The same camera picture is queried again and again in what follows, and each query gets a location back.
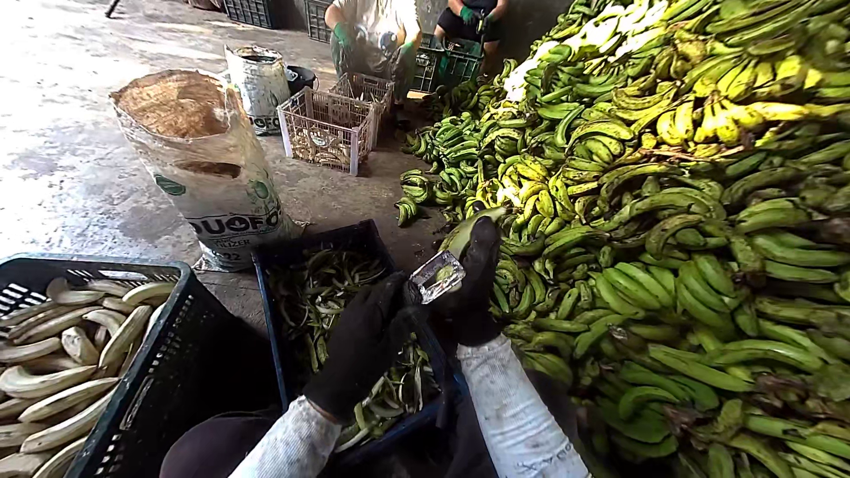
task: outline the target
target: black plastic crate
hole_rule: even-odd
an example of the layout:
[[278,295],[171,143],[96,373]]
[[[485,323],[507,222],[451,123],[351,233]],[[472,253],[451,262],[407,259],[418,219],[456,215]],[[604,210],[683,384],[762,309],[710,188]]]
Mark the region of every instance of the black plastic crate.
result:
[[[287,383],[287,377],[296,375],[295,367],[298,365],[295,363],[294,357],[287,354],[289,352],[286,347],[287,340],[281,333],[284,323],[283,317],[281,317],[278,311],[278,304],[274,295],[269,290],[268,269],[272,265],[301,264],[305,260],[303,251],[322,248],[354,251],[380,259],[386,269],[386,275],[396,270],[395,262],[390,257],[387,248],[377,233],[375,221],[371,219],[360,221],[356,225],[304,236],[289,242],[262,246],[254,253],[254,265],[257,269],[260,293],[263,295],[266,326],[269,329],[272,355],[275,358],[280,397],[284,403],[289,403],[298,398],[298,393],[294,390],[292,384]],[[445,353],[440,348],[439,342],[427,324],[411,323],[409,325],[416,332],[416,339],[419,345],[428,353],[434,378],[443,387],[441,382],[444,380],[441,379],[446,378],[444,373],[451,375],[451,372],[447,368]],[[411,415],[395,424],[381,438],[339,454],[334,453],[331,456],[330,466],[345,469],[346,467],[362,463],[367,459],[383,455],[405,437],[422,427],[433,424],[437,418],[441,404],[446,400],[446,393],[445,387],[442,388],[440,396],[426,404],[419,413]]]
[[480,54],[467,54],[450,51],[445,57],[445,68],[441,84],[454,88],[470,78],[478,76],[481,61],[484,59]]
[[272,0],[224,0],[227,17],[248,25],[278,28]]
[[433,93],[439,83],[440,61],[446,57],[444,50],[429,47],[419,47],[416,51],[416,73],[413,75],[411,91]]
[[318,42],[331,42],[331,29],[325,23],[325,10],[331,2],[325,0],[304,0],[304,14],[307,16],[307,36]]
[[157,476],[168,449],[192,426],[223,412],[280,405],[266,341],[187,264],[64,254],[0,259],[0,314],[43,302],[57,276],[75,285],[177,284],[66,478]]

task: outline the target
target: white shirt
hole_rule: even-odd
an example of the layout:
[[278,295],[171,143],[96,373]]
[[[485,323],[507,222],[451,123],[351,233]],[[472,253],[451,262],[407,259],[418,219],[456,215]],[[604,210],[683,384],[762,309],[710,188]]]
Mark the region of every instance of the white shirt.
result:
[[343,11],[345,22],[353,27],[358,51],[373,71],[384,71],[395,48],[381,50],[381,36],[393,33],[401,39],[419,32],[419,16],[414,0],[334,0]]

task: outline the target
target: white plastic crate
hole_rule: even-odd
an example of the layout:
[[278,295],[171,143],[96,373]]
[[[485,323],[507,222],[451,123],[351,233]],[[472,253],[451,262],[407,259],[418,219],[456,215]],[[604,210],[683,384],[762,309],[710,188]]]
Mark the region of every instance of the white plastic crate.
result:
[[277,107],[287,156],[356,176],[376,138],[377,107],[305,88]]
[[355,100],[378,103],[381,105],[382,112],[386,113],[393,104],[394,88],[395,82],[391,80],[361,73],[343,73],[330,91]]

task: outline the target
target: dark pants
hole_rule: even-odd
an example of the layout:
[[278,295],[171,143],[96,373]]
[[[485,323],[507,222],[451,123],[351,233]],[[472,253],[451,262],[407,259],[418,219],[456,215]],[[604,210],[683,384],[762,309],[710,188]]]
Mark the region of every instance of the dark pants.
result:
[[[446,436],[453,457],[444,476],[496,478],[496,470],[469,397],[461,401]],[[227,478],[257,445],[276,417],[265,413],[225,413],[196,425],[168,450],[160,478]]]
[[446,9],[437,19],[437,25],[445,30],[449,38],[462,38],[471,42],[480,42],[482,35],[484,42],[498,42],[502,39],[502,21],[490,22],[482,33],[478,33],[478,22],[467,25],[461,17],[455,15],[451,9]]
[[[575,439],[575,411],[560,383],[535,371],[526,371],[561,429]],[[276,413],[225,413],[198,424],[171,447],[162,461],[160,478],[227,478],[263,438]],[[481,435],[472,400],[466,396],[453,410],[450,426],[431,445],[449,455],[441,476],[496,478],[496,469]]]

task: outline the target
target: bucket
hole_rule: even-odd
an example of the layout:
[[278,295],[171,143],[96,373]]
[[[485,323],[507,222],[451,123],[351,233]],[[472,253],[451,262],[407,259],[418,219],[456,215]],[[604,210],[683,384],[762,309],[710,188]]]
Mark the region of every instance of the bucket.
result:
[[290,94],[298,93],[305,86],[315,89],[316,75],[312,70],[303,66],[288,66],[287,68],[298,75],[297,78],[289,82]]
[[230,81],[239,88],[242,106],[257,134],[281,130],[277,105],[289,100],[286,65],[281,54],[252,45],[224,48]]

